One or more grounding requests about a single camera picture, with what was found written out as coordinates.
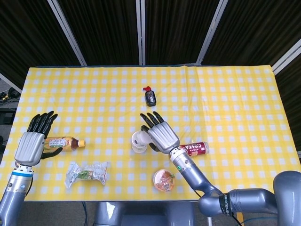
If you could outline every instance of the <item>robot finger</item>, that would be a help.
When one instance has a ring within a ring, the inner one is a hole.
[[[53,121],[57,118],[57,116],[58,116],[57,114],[54,114],[46,121],[46,125],[42,131],[42,134],[45,135],[45,139],[47,138],[48,133],[51,129],[51,125],[52,125]]]
[[[31,120],[30,123],[29,123],[27,132],[32,132],[32,128],[33,128],[34,122],[37,120],[37,118],[39,118],[39,116],[40,116],[40,114],[37,114],[36,116],[34,116],[34,117],[32,118],[32,120]]]
[[[53,115],[54,111],[50,111],[43,119],[41,119],[40,121],[40,126],[38,128],[38,133],[42,133],[45,125],[46,125],[46,122],[47,120],[50,118],[51,115]]]
[[[62,150],[63,150],[63,148],[59,147],[54,152],[43,153],[42,156],[41,156],[41,159],[47,159],[47,158],[50,158],[50,157],[54,157],[54,156],[58,155]]]
[[[150,147],[155,151],[155,152],[159,152],[160,150],[157,148],[157,146],[155,146],[153,143],[150,143]]]
[[[153,126],[155,126],[150,120],[149,118],[145,115],[145,114],[140,114],[140,116],[144,119],[144,121],[146,122],[146,124],[152,128]]]
[[[33,128],[32,128],[32,131],[33,132],[37,132],[38,131],[38,128],[40,126],[40,122],[41,120],[46,117],[47,113],[44,113],[42,114],[35,122],[34,122],[34,125],[33,125]]]
[[[147,131],[149,131],[149,128],[145,125],[141,126],[140,129],[141,129],[141,131],[144,131],[146,133],[147,133]]]
[[[153,113],[157,117],[160,123],[164,122],[164,119],[161,117],[161,115],[159,115],[157,112],[153,112]]]
[[[155,125],[158,125],[158,124],[159,124],[158,120],[157,120],[151,113],[147,113],[147,115],[149,116],[149,118],[152,120],[152,122],[153,122]]]

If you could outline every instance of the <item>table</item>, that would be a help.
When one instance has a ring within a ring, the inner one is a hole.
[[[157,97],[152,108],[142,91],[148,85]],[[0,165],[3,189],[31,118],[51,110],[59,117],[49,136],[74,136],[87,145],[35,166],[28,201],[197,199],[167,155],[150,148],[144,154],[131,150],[131,135],[143,125],[139,113],[153,110],[174,128],[181,144],[209,143],[210,153],[193,160],[223,192],[252,187],[273,191],[277,173],[301,170],[268,65],[30,68]],[[106,185],[79,181],[66,189],[71,161],[110,162]],[[153,187],[152,175],[162,168],[175,174],[172,192]]]

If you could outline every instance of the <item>plastic bag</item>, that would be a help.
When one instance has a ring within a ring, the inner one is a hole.
[[[75,181],[79,180],[99,180],[105,185],[107,164],[107,162],[100,162],[81,168],[76,162],[71,162],[66,173],[66,188],[70,188]]]

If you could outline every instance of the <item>red can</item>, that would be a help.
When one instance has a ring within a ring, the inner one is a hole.
[[[209,153],[209,146],[207,142],[198,142],[188,145],[180,145],[180,148],[184,149],[189,156],[196,156],[200,154]]]

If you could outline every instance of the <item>robotic arm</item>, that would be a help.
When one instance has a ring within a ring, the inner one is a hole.
[[[53,113],[51,111],[36,115],[20,140],[15,154],[15,160],[20,165],[13,170],[0,203],[2,226],[16,225],[23,201],[32,186],[32,166],[37,165],[41,159],[56,156],[62,151],[62,148],[58,148],[54,152],[43,153],[45,139],[57,118],[57,114]]]
[[[233,212],[257,212],[278,214],[279,226],[301,225],[301,173],[286,171],[274,179],[275,195],[262,188],[236,189],[223,194],[213,186],[186,151],[179,149],[180,140],[167,122],[157,113],[157,117],[147,113],[140,114],[147,126],[141,126],[151,137],[150,146],[155,151],[170,154],[170,160],[193,190],[204,195],[198,201],[202,214],[212,217],[225,214],[232,217]]]

